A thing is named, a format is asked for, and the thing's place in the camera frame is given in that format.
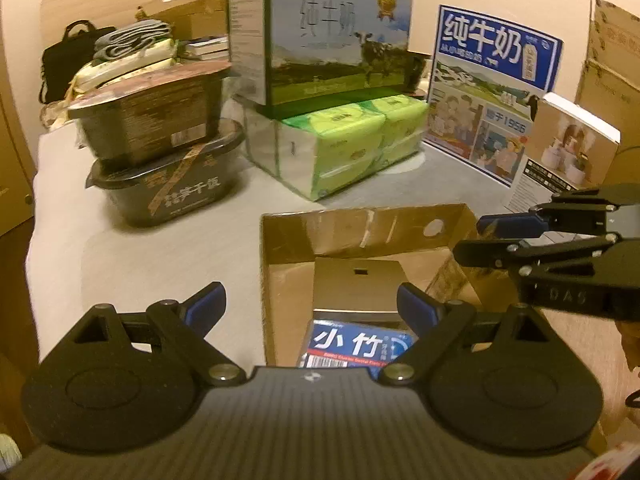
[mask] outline black bag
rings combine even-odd
[[[81,30],[70,38],[69,33],[76,25],[85,25],[88,30]],[[95,28],[88,20],[78,20],[67,26],[62,41],[46,48],[42,54],[42,86],[38,100],[43,104],[62,101],[76,72],[94,58],[95,40],[114,30],[116,27]],[[47,95],[43,97],[45,85]]]

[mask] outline blue milk box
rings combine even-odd
[[[300,368],[366,366],[377,378],[382,367],[414,343],[414,337],[399,330],[316,319],[306,341]]]
[[[544,32],[440,6],[424,140],[510,186],[561,54]]]

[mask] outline green tissue package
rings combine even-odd
[[[360,106],[386,117],[376,171],[418,151],[428,104],[398,94],[364,101]]]
[[[286,186],[318,200],[415,153],[426,109],[403,95],[281,121],[245,107],[247,154]]]

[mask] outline plastic food container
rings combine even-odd
[[[203,61],[144,73],[85,94],[68,114],[105,170],[139,166],[216,134],[230,70]]]
[[[220,119],[217,138],[172,153],[140,168],[109,173],[99,161],[91,168],[87,187],[107,191],[133,225],[165,222],[223,197],[238,177],[242,126]]]

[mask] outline folded clothes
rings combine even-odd
[[[159,20],[144,20],[105,34],[95,42],[94,59],[112,61],[171,37],[171,27]]]
[[[87,63],[74,78],[74,91],[84,93],[123,74],[175,56],[174,40],[161,40],[155,45],[128,56],[93,65]]]

